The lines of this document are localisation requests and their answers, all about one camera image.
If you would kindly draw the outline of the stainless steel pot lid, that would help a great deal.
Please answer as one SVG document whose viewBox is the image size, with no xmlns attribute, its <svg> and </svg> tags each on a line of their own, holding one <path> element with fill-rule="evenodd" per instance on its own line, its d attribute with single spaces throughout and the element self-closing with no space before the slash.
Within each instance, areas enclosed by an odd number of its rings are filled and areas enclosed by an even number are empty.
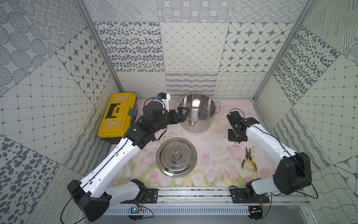
<svg viewBox="0 0 358 224">
<path fill-rule="evenodd" d="M 172 178 L 184 177 L 194 170 L 197 151 L 190 141 L 179 137 L 171 138 L 159 147 L 156 163 L 164 175 Z"/>
</svg>

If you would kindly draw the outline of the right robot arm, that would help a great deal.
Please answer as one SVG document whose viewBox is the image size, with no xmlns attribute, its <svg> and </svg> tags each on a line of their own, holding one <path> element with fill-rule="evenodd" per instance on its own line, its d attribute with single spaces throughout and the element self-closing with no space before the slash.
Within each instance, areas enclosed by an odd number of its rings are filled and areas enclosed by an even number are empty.
<svg viewBox="0 0 358 224">
<path fill-rule="evenodd" d="M 253 117 L 244 118 L 238 111 L 233 111 L 227 119 L 232 127 L 228 130 L 229 141 L 241 143 L 251 139 L 277 164 L 273 176 L 246 183 L 248 198 L 267 193 L 290 195 L 312 185 L 310 157 L 306 153 L 285 146 Z"/>
</svg>

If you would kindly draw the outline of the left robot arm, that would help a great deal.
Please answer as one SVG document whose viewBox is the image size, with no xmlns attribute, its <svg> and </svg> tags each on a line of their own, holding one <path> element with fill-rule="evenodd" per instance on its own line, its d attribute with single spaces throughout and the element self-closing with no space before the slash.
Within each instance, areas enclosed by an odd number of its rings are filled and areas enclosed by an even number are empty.
<svg viewBox="0 0 358 224">
<path fill-rule="evenodd" d="M 112 205 L 144 201 L 146 187 L 138 179 L 117 187 L 109 187 L 109 184 L 131 158 L 149 142 L 156 141 L 158 131 L 186 121 L 188 112 L 187 107 L 169 111 L 161 102 L 148 103 L 143 107 L 143 115 L 130 125 L 116 148 L 86 177 L 68 184 L 71 199 L 88 221 L 96 221 Z"/>
</svg>

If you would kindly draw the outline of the yellow black toolbox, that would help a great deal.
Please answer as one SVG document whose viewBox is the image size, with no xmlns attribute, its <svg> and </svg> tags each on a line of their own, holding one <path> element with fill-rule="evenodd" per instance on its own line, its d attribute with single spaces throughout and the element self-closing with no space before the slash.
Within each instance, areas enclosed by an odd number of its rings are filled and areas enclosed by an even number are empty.
<svg viewBox="0 0 358 224">
<path fill-rule="evenodd" d="M 137 116 L 137 96 L 134 93 L 115 93 L 112 95 L 98 136 L 110 144 L 118 144 Z"/>
</svg>

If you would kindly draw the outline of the right small circuit board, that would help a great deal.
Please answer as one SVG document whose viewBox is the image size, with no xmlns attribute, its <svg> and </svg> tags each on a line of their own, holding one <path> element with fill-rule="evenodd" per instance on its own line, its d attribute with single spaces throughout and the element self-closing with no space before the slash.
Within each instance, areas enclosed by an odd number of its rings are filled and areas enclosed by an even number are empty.
<svg viewBox="0 0 358 224">
<path fill-rule="evenodd" d="M 249 207 L 249 213 L 250 215 L 253 215 L 253 214 L 261 214 L 262 213 L 262 209 L 260 207 L 254 207 L 254 206 L 250 206 Z"/>
</svg>

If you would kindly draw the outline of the small circuit board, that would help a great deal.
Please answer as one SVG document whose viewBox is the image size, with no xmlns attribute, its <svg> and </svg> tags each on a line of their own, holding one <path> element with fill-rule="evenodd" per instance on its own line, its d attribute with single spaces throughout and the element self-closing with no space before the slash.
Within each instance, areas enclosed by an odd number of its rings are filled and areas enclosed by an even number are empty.
<svg viewBox="0 0 358 224">
<path fill-rule="evenodd" d="M 261 214 L 262 213 L 262 209 L 260 207 L 254 207 L 254 206 L 250 206 L 249 207 L 249 213 L 250 215 L 253 215 L 253 214 Z"/>
<path fill-rule="evenodd" d="M 131 215 L 131 216 L 142 215 L 142 210 L 137 206 L 132 206 L 129 210 L 129 215 Z"/>
</svg>

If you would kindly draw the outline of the left small circuit board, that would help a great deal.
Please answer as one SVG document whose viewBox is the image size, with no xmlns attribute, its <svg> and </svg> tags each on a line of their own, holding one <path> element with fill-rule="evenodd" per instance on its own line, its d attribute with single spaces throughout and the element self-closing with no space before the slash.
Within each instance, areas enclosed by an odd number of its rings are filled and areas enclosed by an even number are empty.
<svg viewBox="0 0 358 224">
<path fill-rule="evenodd" d="M 137 206 L 132 206 L 129 210 L 129 215 L 131 215 L 131 216 L 142 215 L 142 210 Z"/>
</svg>

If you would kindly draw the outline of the yellow handled pliers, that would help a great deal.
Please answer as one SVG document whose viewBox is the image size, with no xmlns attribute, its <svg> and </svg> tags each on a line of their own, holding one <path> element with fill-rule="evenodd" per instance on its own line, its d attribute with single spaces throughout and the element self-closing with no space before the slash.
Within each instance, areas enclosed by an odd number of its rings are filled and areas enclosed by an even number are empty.
<svg viewBox="0 0 358 224">
<path fill-rule="evenodd" d="M 245 163 L 247 161 L 249 161 L 254 166 L 255 173 L 257 173 L 256 163 L 253 161 L 252 156 L 251 156 L 251 148 L 249 148 L 249 149 L 245 148 L 245 151 L 246 151 L 246 154 L 245 154 L 245 158 L 243 159 L 243 161 L 241 163 L 241 168 L 245 169 Z"/>
</svg>

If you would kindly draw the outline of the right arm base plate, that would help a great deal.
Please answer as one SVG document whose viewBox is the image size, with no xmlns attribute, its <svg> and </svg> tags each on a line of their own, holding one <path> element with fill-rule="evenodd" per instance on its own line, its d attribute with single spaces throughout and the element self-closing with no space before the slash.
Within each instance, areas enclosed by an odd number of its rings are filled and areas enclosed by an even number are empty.
<svg viewBox="0 0 358 224">
<path fill-rule="evenodd" d="M 233 203 L 270 203 L 267 194 L 257 195 L 251 189 L 230 186 L 228 190 L 231 194 Z"/>
</svg>

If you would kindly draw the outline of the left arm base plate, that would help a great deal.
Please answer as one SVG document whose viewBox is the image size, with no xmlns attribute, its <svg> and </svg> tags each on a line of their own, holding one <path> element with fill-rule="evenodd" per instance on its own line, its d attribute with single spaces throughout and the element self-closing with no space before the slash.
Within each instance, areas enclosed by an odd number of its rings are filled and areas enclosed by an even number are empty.
<svg viewBox="0 0 358 224">
<path fill-rule="evenodd" d="M 147 188 L 141 189 L 137 197 L 133 200 L 127 200 L 122 202 L 121 204 L 155 204 L 158 200 L 158 189 L 155 188 Z"/>
</svg>

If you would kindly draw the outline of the aluminium front rail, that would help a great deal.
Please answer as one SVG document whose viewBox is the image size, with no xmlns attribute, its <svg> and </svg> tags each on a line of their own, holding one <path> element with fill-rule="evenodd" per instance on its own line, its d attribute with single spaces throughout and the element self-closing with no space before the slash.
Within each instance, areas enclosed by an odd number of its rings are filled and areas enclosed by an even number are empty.
<svg viewBox="0 0 358 224">
<path fill-rule="evenodd" d="M 156 193 L 149 188 L 151 195 L 147 196 L 144 204 L 148 205 L 307 205 L 309 200 L 300 193 L 289 196 L 279 193 L 249 199 L 245 196 L 244 188 L 236 187 L 159 187 Z"/>
</svg>

